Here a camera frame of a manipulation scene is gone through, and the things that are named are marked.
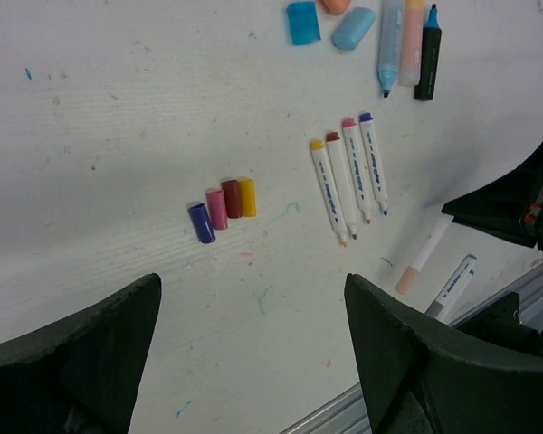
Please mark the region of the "black blue cap highlighter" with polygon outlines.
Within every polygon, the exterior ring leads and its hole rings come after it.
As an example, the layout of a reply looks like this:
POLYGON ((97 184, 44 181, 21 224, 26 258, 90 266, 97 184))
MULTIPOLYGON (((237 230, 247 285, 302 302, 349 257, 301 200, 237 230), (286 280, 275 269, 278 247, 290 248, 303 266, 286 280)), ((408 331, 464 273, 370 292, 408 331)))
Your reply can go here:
POLYGON ((423 27, 420 81, 414 88, 416 100, 431 101, 433 99, 442 34, 438 22, 437 4, 433 4, 423 27))

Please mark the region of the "dark red cap thin pen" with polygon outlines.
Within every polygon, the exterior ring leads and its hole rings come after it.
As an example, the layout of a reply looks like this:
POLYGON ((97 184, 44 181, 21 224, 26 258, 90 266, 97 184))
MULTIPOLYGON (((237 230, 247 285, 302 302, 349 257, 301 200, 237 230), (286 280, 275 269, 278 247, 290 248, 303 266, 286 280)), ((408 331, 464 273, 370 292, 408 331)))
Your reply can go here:
POLYGON ((344 220, 351 238, 355 241, 357 239, 357 207, 348 169, 347 151, 337 131, 327 133, 326 145, 344 220))

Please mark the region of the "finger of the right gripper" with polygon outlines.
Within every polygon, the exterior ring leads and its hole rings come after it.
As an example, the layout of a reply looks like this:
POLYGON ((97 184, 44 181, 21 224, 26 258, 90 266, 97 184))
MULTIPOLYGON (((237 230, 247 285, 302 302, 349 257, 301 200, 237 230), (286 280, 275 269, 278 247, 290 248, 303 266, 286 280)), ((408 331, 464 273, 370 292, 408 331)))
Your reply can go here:
POLYGON ((482 188, 445 203, 442 214, 453 222, 498 239, 537 247, 524 229, 523 217, 543 178, 543 141, 517 168, 482 188))

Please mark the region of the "orange highlighter cap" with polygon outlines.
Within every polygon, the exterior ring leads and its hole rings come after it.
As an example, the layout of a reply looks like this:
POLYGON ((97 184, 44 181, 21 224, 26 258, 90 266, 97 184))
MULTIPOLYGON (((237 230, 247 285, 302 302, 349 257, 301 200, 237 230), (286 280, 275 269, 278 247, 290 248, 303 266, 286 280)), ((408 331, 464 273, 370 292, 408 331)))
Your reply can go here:
POLYGON ((333 15, 342 15, 349 8, 350 0, 322 0, 326 10, 333 15))

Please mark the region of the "grey cap thin pen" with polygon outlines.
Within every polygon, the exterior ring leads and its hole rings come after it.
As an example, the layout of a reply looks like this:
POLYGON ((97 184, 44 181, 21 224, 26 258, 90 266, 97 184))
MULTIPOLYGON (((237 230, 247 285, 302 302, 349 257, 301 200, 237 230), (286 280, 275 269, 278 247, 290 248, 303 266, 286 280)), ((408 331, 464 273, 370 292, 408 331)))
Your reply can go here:
POLYGON ((462 260, 459 267, 453 272, 435 300, 425 311, 427 316, 441 322, 446 319, 472 281, 476 263, 477 258, 471 254, 462 260))

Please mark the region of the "orange cap thin pen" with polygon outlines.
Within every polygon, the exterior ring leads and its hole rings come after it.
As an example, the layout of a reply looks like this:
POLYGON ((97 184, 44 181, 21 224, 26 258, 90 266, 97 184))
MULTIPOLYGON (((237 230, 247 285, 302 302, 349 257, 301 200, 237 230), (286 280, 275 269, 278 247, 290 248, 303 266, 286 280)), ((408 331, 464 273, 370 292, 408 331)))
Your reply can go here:
POLYGON ((401 278, 398 280, 395 285, 395 291, 398 294, 406 294, 409 289, 414 285, 418 280, 422 268, 425 263, 431 257, 433 250, 438 245, 440 239, 447 231, 449 225, 453 222, 453 217, 450 215, 442 214, 437 223, 434 225, 432 231, 430 232, 428 238, 426 239, 424 245, 418 251, 414 260, 411 264, 405 269, 401 278))

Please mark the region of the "yellow cap thin pen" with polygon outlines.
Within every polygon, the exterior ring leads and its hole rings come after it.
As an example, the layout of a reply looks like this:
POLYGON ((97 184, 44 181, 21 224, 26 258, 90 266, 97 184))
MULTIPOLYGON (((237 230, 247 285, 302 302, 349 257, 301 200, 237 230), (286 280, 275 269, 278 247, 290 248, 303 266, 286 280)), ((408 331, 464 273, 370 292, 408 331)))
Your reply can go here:
POLYGON ((343 220, 336 182, 331 169, 326 145, 322 140, 312 140, 310 142, 310 153, 319 179, 319 185, 329 215, 331 228, 336 233, 339 244, 343 247, 347 247, 348 229, 343 220))

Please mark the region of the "pink cap thin pen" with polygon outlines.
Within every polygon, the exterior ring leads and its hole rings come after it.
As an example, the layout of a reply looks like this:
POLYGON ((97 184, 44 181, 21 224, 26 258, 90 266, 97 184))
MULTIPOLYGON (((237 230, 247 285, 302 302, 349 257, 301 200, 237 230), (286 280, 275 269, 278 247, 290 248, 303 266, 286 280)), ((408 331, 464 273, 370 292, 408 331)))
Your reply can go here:
POLYGON ((353 118, 343 118, 342 132, 348 152, 348 161, 357 197, 358 209, 366 224, 371 223, 372 200, 368 191, 368 179, 364 167, 365 153, 361 142, 359 127, 353 118))

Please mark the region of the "light blue highlighter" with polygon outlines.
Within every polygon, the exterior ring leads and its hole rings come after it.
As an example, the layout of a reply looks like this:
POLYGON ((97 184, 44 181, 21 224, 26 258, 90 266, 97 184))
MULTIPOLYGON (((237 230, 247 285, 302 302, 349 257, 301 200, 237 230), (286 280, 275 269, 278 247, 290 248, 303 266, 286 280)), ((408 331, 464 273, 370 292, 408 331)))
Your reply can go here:
POLYGON ((404 1, 382 3, 376 73, 385 99, 398 78, 404 12, 404 1))

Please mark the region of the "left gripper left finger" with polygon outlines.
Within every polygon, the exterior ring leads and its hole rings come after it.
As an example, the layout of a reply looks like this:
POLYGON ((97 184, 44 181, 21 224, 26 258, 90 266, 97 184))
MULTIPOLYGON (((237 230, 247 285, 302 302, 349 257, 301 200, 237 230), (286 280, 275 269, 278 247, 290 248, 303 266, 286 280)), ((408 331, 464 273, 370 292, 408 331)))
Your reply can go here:
POLYGON ((0 433, 126 433, 161 302, 147 274, 0 344, 0 433))

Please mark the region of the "orange highlighter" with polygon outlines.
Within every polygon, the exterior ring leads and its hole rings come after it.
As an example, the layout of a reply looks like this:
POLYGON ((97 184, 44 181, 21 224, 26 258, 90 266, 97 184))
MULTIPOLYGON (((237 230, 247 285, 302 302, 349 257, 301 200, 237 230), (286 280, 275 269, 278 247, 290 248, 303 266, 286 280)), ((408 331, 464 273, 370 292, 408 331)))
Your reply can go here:
POLYGON ((399 82, 404 87, 415 87, 420 81, 423 28, 424 0, 406 1, 399 62, 399 82))

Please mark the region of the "purple cap thin pen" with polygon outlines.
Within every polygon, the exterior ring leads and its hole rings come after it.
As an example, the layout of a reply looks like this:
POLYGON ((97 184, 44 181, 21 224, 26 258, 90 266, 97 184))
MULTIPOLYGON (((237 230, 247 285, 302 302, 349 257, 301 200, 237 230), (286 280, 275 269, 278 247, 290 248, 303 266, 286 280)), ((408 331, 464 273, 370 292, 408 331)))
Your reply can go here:
POLYGON ((370 112, 359 115, 359 126, 362 140, 367 155, 368 171, 371 177, 373 192, 376 201, 384 216, 388 215, 388 194, 386 182, 383 174, 383 165, 381 162, 378 143, 376 140, 376 130, 373 116, 370 112))

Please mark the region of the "light blue highlighter cap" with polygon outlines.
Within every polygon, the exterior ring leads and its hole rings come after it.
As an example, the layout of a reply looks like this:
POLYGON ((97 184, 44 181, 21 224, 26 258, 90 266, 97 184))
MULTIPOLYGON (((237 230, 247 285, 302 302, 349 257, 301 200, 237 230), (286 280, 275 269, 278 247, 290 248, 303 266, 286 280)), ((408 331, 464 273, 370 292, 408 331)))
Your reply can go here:
POLYGON ((342 51, 354 51, 376 21, 376 12, 366 7, 353 8, 332 34, 332 43, 342 51))

